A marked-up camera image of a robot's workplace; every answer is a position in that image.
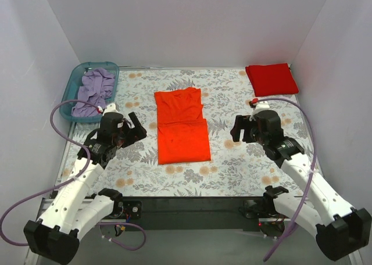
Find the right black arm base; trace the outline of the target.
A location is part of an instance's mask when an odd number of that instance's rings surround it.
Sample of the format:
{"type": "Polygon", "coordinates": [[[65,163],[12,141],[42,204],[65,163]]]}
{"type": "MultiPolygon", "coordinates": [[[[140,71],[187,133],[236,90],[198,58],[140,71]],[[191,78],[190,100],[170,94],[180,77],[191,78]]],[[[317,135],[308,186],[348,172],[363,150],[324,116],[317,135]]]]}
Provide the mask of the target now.
{"type": "Polygon", "coordinates": [[[245,200],[239,211],[246,219],[258,219],[259,226],[264,223],[278,225],[287,219],[276,211],[268,211],[261,200],[245,200]]]}

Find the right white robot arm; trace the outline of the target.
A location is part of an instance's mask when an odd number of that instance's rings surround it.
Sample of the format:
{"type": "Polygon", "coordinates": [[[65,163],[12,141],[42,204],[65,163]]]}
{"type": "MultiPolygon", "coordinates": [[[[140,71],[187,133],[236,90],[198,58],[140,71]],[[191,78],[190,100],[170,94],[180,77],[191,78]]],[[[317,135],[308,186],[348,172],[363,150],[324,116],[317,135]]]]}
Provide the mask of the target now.
{"type": "Polygon", "coordinates": [[[332,261],[366,247],[371,214],[365,208],[356,209],[325,180],[315,168],[317,154],[309,159],[295,139],[284,135],[281,119],[268,102],[267,98],[251,100],[252,114],[237,115],[230,134],[235,142],[260,144],[265,155],[295,181],[303,195],[297,200],[284,187],[266,187],[264,212],[270,217],[282,214],[290,224],[263,260],[268,261],[297,227],[314,237],[321,252],[332,261]]]}

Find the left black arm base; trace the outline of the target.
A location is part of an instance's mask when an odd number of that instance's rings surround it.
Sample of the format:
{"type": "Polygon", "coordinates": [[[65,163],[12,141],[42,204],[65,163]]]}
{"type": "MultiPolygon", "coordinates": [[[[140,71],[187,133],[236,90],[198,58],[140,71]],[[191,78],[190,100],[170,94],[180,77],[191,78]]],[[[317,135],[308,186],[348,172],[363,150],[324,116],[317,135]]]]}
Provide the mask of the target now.
{"type": "Polygon", "coordinates": [[[138,200],[122,200],[114,203],[113,211],[104,219],[136,220],[141,218],[142,202],[138,200]]]}

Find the orange t shirt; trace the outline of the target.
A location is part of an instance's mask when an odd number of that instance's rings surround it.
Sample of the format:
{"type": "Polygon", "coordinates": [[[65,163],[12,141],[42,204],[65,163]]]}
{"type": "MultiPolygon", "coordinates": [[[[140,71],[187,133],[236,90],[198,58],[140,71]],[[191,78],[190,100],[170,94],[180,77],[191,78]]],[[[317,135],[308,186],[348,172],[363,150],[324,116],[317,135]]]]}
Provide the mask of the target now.
{"type": "Polygon", "coordinates": [[[201,89],[189,87],[154,93],[157,107],[158,163],[211,160],[201,89]]]}

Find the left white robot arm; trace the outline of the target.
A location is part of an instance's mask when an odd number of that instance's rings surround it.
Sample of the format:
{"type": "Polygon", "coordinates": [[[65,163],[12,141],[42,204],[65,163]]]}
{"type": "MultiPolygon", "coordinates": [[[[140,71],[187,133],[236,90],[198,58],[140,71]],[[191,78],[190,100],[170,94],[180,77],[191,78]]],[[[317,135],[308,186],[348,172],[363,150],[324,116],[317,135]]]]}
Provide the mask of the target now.
{"type": "Polygon", "coordinates": [[[32,252],[58,264],[69,264],[80,241],[102,219],[130,217],[130,205],[123,195],[104,188],[92,196],[86,207],[82,202],[117,150],[147,136],[135,113],[125,118],[111,103],[103,110],[99,127],[91,131],[77,154],[73,169],[53,202],[37,221],[28,221],[24,234],[32,252]]]}

